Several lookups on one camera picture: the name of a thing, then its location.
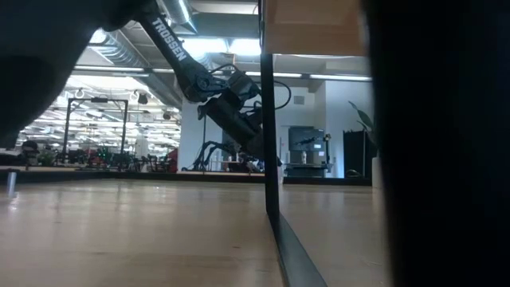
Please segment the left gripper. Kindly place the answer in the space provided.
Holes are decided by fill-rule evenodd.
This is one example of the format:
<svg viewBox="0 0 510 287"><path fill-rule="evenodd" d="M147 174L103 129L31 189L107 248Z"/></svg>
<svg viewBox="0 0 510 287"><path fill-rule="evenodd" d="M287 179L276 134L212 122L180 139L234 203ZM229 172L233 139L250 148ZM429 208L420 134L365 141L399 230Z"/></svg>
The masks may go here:
<svg viewBox="0 0 510 287"><path fill-rule="evenodd" d="M198 106L198 118L212 119L230 138L241 146L241 150L264 160L264 136L261 111L247 116L240 113L224 96L212 98Z"/></svg>

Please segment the wooden shelf with black legs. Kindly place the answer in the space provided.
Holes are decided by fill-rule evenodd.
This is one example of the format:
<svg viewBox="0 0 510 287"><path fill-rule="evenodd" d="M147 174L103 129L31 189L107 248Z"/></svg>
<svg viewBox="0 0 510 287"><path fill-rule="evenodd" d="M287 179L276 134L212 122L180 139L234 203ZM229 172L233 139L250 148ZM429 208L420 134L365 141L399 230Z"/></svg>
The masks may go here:
<svg viewBox="0 0 510 287"><path fill-rule="evenodd" d="M510 287L510 0L262 0L265 57L365 56L394 287Z"/></svg>

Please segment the grey machine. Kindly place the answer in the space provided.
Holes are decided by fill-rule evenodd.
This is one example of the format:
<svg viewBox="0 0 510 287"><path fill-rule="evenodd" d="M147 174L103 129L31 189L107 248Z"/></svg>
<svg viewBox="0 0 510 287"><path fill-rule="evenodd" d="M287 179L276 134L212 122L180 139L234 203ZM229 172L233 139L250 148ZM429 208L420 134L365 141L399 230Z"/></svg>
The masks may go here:
<svg viewBox="0 0 510 287"><path fill-rule="evenodd" d="M313 127L290 127L288 130L288 177L325 178L331 171L331 135Z"/></svg>

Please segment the black cabinet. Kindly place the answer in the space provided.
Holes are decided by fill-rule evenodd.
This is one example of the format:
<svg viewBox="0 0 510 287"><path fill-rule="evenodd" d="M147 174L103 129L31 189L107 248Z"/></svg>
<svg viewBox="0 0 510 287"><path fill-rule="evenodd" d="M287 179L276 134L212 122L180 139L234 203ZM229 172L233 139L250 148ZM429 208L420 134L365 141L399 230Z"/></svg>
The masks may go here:
<svg viewBox="0 0 510 287"><path fill-rule="evenodd" d="M372 159L376 146L365 131L343 133L343 165L346 178L372 179Z"/></svg>

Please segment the green plant in white pot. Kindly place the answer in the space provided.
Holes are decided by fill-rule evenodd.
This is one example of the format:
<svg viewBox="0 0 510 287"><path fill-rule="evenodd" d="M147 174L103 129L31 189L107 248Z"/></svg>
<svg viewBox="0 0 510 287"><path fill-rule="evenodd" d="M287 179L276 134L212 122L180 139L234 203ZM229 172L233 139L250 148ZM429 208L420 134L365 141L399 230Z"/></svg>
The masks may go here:
<svg viewBox="0 0 510 287"><path fill-rule="evenodd" d="M372 187L375 189L383 189L383 173L381 160L379 156L379 143L376 139L375 123L372 119L361 109L357 107L352 101L349 101L350 106L358 113L358 122L362 125L363 130L366 132L368 139L373 143L375 147L375 157L371 160L371 182Z"/></svg>

